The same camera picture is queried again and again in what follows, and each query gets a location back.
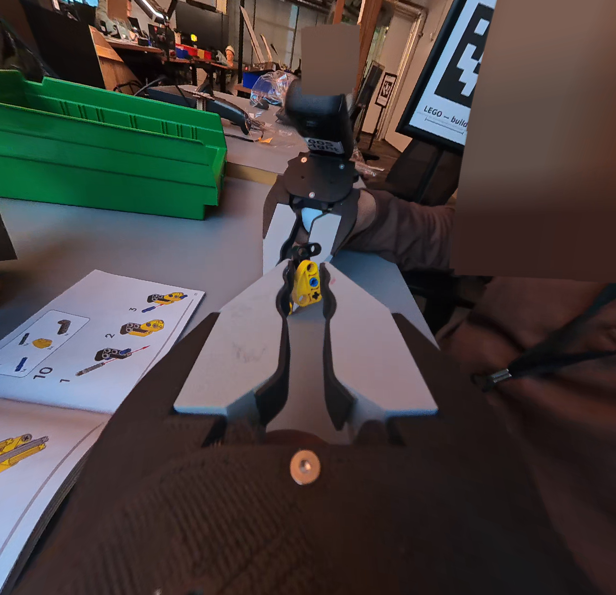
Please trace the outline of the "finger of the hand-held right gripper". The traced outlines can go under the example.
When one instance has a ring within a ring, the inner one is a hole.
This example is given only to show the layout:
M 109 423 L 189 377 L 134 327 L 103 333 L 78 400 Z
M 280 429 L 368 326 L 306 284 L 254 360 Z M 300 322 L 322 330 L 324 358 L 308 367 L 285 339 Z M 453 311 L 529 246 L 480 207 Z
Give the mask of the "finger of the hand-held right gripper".
M 357 222 L 360 193 L 351 192 L 329 210 L 303 208 L 303 226 L 308 243 L 318 244 L 321 252 L 311 257 L 316 264 L 329 262 L 347 240 Z
M 298 198 L 287 190 L 284 181 L 276 181 L 263 208 L 262 273 L 292 259 L 299 230 Z

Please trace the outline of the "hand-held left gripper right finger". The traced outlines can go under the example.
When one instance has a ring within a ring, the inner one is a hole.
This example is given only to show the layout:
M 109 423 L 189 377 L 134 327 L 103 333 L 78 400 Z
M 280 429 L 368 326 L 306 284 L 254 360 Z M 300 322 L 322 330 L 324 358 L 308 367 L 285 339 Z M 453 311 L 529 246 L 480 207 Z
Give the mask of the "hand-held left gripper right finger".
M 321 264 L 325 405 L 336 430 L 432 416 L 438 406 L 388 307 L 330 263 Z

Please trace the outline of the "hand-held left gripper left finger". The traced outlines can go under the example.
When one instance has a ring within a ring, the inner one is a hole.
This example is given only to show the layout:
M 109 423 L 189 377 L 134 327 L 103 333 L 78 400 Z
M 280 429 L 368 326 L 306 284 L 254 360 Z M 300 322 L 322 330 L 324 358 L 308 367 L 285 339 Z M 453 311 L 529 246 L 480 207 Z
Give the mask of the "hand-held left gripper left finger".
M 220 310 L 174 410 L 273 421 L 288 399 L 289 312 L 290 263 L 283 262 Z

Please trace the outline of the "yellow lego piece blue pin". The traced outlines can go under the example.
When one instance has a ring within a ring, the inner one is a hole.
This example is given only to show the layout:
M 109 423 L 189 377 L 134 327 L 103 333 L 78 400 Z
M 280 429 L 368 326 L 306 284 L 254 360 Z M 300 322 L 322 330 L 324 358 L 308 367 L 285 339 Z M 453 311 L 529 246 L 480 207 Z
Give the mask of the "yellow lego piece blue pin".
M 321 300 L 319 265 L 311 260 L 299 263 L 296 269 L 293 291 L 293 304 L 296 307 L 307 307 Z

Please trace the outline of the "person's right forearm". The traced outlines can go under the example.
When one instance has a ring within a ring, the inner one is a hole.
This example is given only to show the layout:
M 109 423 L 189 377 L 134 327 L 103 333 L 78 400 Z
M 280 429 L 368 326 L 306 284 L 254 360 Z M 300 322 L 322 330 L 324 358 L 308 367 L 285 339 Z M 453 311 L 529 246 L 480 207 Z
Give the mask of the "person's right forearm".
M 456 194 L 445 205 L 425 206 L 361 189 L 357 220 L 343 247 L 374 253 L 401 271 L 449 271 L 456 204 Z

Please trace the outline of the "lego instruction booklet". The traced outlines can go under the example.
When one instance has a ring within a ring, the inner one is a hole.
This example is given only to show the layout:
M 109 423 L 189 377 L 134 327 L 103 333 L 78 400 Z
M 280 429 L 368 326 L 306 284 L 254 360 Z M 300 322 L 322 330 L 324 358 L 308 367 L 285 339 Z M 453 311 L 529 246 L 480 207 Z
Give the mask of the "lego instruction booklet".
M 94 270 L 1 340 L 1 587 L 203 291 Z

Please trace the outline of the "clear plastic bag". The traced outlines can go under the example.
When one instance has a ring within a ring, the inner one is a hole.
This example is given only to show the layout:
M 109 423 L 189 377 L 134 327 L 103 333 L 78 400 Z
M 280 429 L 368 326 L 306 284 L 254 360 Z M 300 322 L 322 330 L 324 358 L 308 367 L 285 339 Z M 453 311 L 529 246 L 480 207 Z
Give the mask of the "clear plastic bag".
M 284 107 L 289 87 L 300 80 L 301 76 L 284 70 L 266 72 L 252 86 L 250 105 L 263 110 L 269 105 Z

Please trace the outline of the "small tag sign on stand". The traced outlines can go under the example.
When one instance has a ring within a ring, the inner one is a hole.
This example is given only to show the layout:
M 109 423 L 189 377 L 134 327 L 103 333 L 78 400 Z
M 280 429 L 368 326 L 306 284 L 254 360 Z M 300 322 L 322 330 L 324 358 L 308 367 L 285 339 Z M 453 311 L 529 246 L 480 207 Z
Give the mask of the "small tag sign on stand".
M 374 104 L 381 108 L 386 108 L 389 104 L 391 96 L 394 94 L 394 89 L 397 82 L 397 75 L 385 72 L 381 76 L 381 83 L 378 92 L 374 96 Z

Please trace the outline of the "dark handheld scanner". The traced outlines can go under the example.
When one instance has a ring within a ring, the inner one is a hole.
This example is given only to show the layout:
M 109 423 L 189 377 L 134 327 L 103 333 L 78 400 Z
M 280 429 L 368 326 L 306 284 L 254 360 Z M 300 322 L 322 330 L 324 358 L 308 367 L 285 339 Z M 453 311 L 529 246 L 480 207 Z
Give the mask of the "dark handheld scanner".
M 249 135 L 252 129 L 252 119 L 244 109 L 227 101 L 227 99 L 194 90 L 192 87 L 183 88 L 178 85 L 150 86 L 143 90 L 142 96 L 167 104 L 191 107 L 199 111 L 218 114 L 221 119 L 226 119 L 239 127 L 245 135 Z

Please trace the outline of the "large framed tag sign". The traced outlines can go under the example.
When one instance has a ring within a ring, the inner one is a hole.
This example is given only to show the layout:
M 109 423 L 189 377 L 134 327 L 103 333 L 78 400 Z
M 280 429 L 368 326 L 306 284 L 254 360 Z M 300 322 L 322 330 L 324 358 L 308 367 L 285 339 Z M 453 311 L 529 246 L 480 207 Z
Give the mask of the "large framed tag sign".
M 463 155 L 497 0 L 453 0 L 396 132 Z

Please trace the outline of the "green plastic bin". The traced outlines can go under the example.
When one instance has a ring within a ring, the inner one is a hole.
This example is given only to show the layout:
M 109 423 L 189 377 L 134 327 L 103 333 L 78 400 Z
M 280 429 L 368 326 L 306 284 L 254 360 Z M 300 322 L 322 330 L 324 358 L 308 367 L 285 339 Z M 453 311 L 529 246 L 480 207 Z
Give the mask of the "green plastic bin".
M 218 206 L 220 116 L 1 71 L 1 197 L 203 220 Z

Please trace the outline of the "black computer monitor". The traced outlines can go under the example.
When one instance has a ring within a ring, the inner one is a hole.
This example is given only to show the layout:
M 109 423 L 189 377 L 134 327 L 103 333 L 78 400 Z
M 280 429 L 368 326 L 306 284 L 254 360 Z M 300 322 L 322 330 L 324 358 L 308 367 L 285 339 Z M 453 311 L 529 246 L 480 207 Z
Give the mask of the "black computer monitor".
M 228 44 L 228 16 L 178 1 L 174 9 L 175 28 L 182 38 L 196 36 L 196 46 L 210 52 L 223 52 Z

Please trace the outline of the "dark box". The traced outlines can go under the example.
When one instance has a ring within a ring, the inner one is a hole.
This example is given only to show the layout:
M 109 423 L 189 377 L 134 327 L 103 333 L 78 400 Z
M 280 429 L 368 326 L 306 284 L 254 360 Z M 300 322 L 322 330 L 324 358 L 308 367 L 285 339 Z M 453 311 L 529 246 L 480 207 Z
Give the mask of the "dark box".
M 0 217 L 0 241 L 0 261 L 17 260 L 17 253 L 15 252 L 11 237 L 5 227 L 2 216 Z

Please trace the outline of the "wooden post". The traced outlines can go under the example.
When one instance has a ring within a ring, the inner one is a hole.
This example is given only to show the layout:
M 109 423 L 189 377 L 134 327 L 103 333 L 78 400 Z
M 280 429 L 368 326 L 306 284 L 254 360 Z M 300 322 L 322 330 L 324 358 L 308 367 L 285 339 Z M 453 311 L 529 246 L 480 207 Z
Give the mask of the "wooden post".
M 362 0 L 358 17 L 359 26 L 359 61 L 357 69 L 357 80 L 354 95 L 358 96 L 358 91 L 362 83 L 368 53 L 373 41 L 374 30 L 380 14 L 383 0 Z

